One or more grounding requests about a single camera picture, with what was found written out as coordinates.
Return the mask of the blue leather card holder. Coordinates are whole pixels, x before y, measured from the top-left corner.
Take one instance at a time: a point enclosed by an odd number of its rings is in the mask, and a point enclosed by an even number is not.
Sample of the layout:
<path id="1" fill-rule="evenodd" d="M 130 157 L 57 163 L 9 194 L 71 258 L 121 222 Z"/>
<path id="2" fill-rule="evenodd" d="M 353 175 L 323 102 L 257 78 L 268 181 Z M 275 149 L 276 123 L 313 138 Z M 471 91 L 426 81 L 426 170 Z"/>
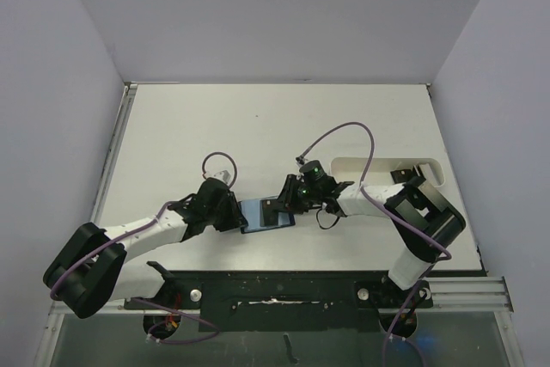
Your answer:
<path id="1" fill-rule="evenodd" d="M 247 225 L 241 229 L 242 234 L 253 234 L 296 225 L 294 215 L 280 210 L 281 204 L 275 197 L 243 200 L 239 202 L 239 206 L 242 215 L 247 220 Z"/>

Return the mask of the black credit card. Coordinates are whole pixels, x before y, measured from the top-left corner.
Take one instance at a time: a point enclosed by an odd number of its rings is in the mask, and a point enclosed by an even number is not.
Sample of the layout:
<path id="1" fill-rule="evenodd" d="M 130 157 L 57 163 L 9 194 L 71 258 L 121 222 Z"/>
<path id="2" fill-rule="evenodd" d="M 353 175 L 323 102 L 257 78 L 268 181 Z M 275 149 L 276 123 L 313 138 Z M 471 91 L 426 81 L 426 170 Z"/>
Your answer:
<path id="1" fill-rule="evenodd" d="M 278 201 L 276 199 L 262 199 L 260 201 L 260 223 L 263 227 L 274 227 L 279 222 Z"/>
<path id="2" fill-rule="evenodd" d="M 394 184 L 406 183 L 416 176 L 414 168 L 395 169 L 390 172 Z"/>

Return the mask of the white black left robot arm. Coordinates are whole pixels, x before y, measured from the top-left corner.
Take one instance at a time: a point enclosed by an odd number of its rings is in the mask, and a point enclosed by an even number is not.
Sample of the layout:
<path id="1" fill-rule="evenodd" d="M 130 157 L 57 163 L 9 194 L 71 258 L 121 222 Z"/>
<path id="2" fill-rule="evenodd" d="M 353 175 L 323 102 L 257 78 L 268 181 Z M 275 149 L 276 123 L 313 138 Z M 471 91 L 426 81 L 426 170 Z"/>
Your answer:
<path id="1" fill-rule="evenodd" d="M 106 228 L 81 225 L 46 269 L 43 282 L 52 299 L 81 319 L 120 299 L 147 299 L 163 308 L 174 300 L 173 277 L 153 261 L 137 264 L 138 256 L 185 242 L 208 227 L 224 232 L 247 225 L 235 194 L 209 178 L 196 193 L 166 202 L 151 217 Z"/>

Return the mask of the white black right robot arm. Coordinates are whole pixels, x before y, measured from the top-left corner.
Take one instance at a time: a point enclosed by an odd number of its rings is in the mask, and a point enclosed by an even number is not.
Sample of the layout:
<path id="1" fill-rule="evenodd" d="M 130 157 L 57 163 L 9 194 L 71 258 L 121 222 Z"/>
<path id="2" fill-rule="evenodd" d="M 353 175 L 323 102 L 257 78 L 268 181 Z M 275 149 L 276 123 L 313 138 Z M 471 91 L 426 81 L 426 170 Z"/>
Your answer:
<path id="1" fill-rule="evenodd" d="M 405 247 L 382 285 L 385 300 L 401 306 L 413 286 L 441 260 L 449 260 L 450 244 L 466 228 L 463 215 L 424 177 L 414 175 L 391 186 L 341 181 L 317 160 L 289 174 L 274 209 L 301 215 L 320 207 L 336 217 L 373 216 L 391 220 Z"/>

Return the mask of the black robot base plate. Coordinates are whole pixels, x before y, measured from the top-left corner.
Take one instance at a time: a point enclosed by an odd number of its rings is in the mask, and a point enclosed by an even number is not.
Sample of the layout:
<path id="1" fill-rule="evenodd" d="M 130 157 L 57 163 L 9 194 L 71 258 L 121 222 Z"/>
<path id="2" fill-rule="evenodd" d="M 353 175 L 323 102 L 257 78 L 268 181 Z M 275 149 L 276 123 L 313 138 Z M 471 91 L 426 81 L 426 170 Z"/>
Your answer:
<path id="1" fill-rule="evenodd" d="M 206 332 L 318 332 L 388 327 L 400 307 L 430 309 L 430 285 L 411 296 L 380 271 L 175 271 L 153 303 L 196 311 Z"/>

